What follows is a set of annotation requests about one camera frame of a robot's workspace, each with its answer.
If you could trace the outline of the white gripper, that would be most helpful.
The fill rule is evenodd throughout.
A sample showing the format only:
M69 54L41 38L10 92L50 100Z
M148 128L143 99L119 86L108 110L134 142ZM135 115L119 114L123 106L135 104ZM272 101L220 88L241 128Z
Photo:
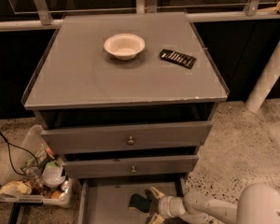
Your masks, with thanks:
M164 193L155 187L150 187L154 197L159 200L159 214L154 214L148 224L162 224L164 218L182 217L187 213L181 197L164 196Z

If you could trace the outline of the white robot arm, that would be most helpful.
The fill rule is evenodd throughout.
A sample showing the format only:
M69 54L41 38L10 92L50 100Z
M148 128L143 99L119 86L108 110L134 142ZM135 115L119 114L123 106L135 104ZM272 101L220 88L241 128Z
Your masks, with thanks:
M280 192L265 184L247 186L238 204L212 199L194 190L174 197L154 187L150 189L158 200L158 208L148 224L163 224L175 217L188 224L204 224L209 216L224 224L280 224Z

